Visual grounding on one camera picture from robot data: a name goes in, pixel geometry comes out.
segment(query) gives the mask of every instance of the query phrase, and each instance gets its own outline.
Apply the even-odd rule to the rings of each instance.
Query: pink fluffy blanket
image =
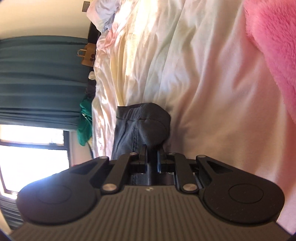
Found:
[[[296,1],[245,0],[246,31],[264,54],[296,124]]]

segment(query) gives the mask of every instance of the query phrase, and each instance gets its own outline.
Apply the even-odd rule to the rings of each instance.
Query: metal screw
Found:
[[[146,188],[146,191],[148,191],[148,192],[151,192],[153,190],[154,190],[154,188],[152,188],[152,187]]]
[[[113,183],[107,183],[107,184],[103,185],[102,189],[107,192],[112,192],[117,189],[117,186]]]
[[[187,183],[183,186],[183,189],[187,192],[192,192],[197,190],[197,185],[193,184],[193,183]]]

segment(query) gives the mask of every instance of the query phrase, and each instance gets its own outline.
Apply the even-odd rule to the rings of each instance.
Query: bed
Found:
[[[208,155],[277,183],[286,198],[278,222],[296,232],[296,127],[247,39],[242,0],[108,4],[88,12],[97,28],[107,24],[94,64],[94,156],[111,156],[117,106],[156,103],[172,118],[166,151]]]

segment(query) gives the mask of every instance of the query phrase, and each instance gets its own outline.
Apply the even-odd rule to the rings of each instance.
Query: dark gray garment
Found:
[[[29,36],[0,40],[0,124],[77,129],[89,67],[87,39]]]
[[[132,175],[132,185],[172,185],[173,176],[157,173],[157,149],[170,134],[170,115],[154,103],[118,107],[112,159],[130,152],[148,150],[148,171]]]

